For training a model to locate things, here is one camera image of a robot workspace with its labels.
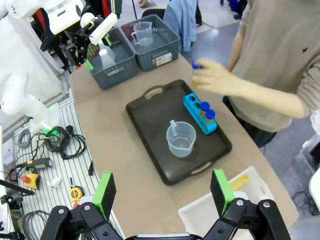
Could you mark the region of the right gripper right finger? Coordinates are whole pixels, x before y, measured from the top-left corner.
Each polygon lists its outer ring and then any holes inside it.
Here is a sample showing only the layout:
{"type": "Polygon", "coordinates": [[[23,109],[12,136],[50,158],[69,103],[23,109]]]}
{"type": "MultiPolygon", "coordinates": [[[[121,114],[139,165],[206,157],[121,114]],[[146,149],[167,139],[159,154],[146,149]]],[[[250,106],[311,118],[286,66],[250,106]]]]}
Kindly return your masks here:
{"type": "Polygon", "coordinates": [[[254,240],[289,240],[290,234],[274,200],[257,204],[235,197],[222,169],[214,169],[210,191],[219,218],[205,240],[231,240],[239,229],[248,230],[254,240]]]}

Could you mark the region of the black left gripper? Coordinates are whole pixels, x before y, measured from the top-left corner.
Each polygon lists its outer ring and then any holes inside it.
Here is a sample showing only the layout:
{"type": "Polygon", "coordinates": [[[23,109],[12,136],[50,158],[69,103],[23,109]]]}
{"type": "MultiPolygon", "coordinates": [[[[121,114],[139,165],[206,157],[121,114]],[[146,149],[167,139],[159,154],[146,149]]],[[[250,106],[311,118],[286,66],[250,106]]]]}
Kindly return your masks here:
{"type": "MultiPolygon", "coordinates": [[[[65,31],[64,33],[71,41],[71,43],[65,48],[66,57],[71,65],[79,67],[85,62],[86,68],[89,71],[93,71],[94,67],[87,59],[88,36],[83,32],[65,31]]],[[[112,46],[107,35],[103,38],[103,43],[105,46],[112,46]]]]}

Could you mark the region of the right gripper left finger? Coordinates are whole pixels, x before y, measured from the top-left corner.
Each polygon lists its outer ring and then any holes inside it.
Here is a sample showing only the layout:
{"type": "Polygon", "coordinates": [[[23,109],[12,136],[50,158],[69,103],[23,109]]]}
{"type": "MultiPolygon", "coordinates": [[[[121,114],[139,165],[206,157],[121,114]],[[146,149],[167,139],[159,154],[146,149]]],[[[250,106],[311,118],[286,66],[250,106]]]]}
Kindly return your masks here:
{"type": "Polygon", "coordinates": [[[91,201],[69,209],[63,205],[52,208],[43,232],[42,240],[77,240],[90,234],[95,240],[121,240],[121,235],[110,223],[116,195],[114,175],[102,174],[91,201]]]}

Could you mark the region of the person's left hand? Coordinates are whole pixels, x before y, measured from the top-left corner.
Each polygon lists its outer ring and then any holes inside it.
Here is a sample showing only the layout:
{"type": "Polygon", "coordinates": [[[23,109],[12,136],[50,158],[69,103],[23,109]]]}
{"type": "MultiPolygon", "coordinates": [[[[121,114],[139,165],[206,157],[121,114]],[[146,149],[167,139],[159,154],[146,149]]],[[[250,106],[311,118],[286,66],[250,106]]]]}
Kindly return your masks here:
{"type": "Polygon", "coordinates": [[[195,61],[192,85],[198,89],[224,96],[239,96],[242,80],[220,63],[209,59],[195,61]]]}

